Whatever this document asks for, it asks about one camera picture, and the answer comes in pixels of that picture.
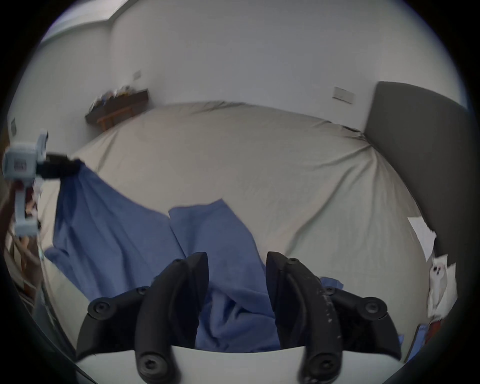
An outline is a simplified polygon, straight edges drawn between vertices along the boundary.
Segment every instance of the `white wall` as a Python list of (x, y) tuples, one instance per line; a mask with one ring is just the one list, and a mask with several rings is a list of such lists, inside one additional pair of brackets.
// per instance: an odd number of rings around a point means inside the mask
[(438, 36), (405, 3), (380, 0), (378, 6), (382, 36), (378, 80), (417, 85), (466, 107), (463, 83)]
[(29, 63), (8, 112), (17, 135), (35, 142), (49, 132), (47, 150), (71, 154), (101, 133), (85, 122), (95, 97), (112, 88), (110, 28), (95, 26), (44, 45)]
[[(140, 70), (134, 85), (157, 106), (244, 101), (363, 128), (379, 70), (374, 4), (140, 0), (112, 26), (114, 81)], [(354, 104), (332, 99), (334, 86)]]
[[(12, 141), (35, 141), (48, 129), (48, 149), (72, 153), (99, 134), (84, 120), (93, 99), (124, 84), (148, 88), (153, 106), (243, 101), (358, 129), (378, 81), (418, 85), (467, 103), (445, 48), (398, 0), (127, 4), (111, 28), (75, 29), (40, 48), (8, 114), (18, 130)], [(334, 86), (355, 93), (353, 105), (332, 99)]]
[(129, 0), (89, 0), (77, 2), (50, 26), (42, 43), (81, 25), (105, 22)]

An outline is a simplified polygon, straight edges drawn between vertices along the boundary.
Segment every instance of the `clutter on shelf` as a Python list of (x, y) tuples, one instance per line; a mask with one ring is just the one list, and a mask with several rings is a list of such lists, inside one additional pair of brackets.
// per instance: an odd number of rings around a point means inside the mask
[(124, 86), (120, 87), (119, 89), (117, 89), (115, 91), (107, 91), (103, 95), (101, 95), (101, 96), (99, 96), (95, 99), (95, 101), (90, 106), (88, 112), (93, 111), (95, 108), (101, 107), (102, 105), (104, 105), (110, 99), (117, 98), (117, 97), (128, 96), (128, 95), (131, 95), (134, 92), (135, 92), (135, 90), (129, 85), (124, 85)]

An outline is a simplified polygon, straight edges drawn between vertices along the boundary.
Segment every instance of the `bedroom wall corner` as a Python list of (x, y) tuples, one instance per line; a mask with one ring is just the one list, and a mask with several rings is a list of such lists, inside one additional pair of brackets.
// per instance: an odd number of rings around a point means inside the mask
[(15, 92), (8, 112), (11, 142), (35, 142), (44, 129), (48, 151), (72, 154), (101, 133), (85, 114), (95, 97), (112, 88), (109, 25), (52, 39), (34, 54)]

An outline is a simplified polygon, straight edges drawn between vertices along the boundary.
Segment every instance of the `gray headboard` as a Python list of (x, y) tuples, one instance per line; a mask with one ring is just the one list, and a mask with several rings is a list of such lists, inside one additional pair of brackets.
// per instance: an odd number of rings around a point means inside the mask
[(365, 129), (437, 233), (437, 255), (456, 263), (458, 295), (480, 257), (480, 145), (472, 115), (447, 97), (409, 84), (379, 82)]

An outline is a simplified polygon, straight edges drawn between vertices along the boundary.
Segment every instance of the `screw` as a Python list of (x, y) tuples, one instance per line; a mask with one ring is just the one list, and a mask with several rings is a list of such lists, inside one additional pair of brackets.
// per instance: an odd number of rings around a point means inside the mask
[(325, 375), (331, 375), (338, 368), (337, 358), (332, 354), (319, 354), (313, 357), (309, 364), (310, 377), (313, 379), (325, 379)]
[(94, 307), (94, 311), (97, 313), (105, 313), (110, 308), (110, 305), (104, 301), (97, 303)]
[(160, 355), (148, 354), (140, 358), (138, 370), (146, 377), (163, 377), (168, 372), (168, 364)]
[(326, 371), (329, 371), (332, 369), (333, 367), (333, 362), (331, 360), (323, 360), (321, 363), (320, 363), (320, 366), (322, 367), (322, 369), (326, 370)]
[(378, 304), (374, 301), (369, 301), (367, 304), (365, 304), (365, 310), (368, 313), (377, 313), (380, 308), (378, 307)]

